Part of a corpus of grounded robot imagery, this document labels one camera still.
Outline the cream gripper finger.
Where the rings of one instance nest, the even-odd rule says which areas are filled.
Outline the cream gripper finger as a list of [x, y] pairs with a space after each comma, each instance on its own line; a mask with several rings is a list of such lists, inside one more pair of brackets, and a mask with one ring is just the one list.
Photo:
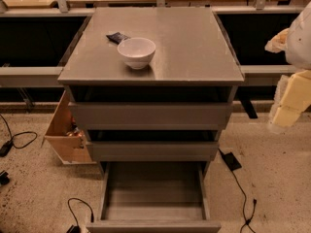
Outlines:
[[271, 40], [267, 42], [264, 49], [270, 52], [278, 53], [284, 51], [287, 43], [289, 29], [286, 28], [275, 35]]

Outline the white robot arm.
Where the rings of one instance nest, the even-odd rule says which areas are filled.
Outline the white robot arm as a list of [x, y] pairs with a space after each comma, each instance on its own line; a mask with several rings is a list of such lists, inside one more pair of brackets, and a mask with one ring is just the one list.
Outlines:
[[264, 47], [278, 53], [296, 68], [290, 77], [282, 76], [277, 84], [274, 104], [269, 114], [268, 128], [278, 133], [290, 128], [311, 105], [311, 2], [286, 28]]

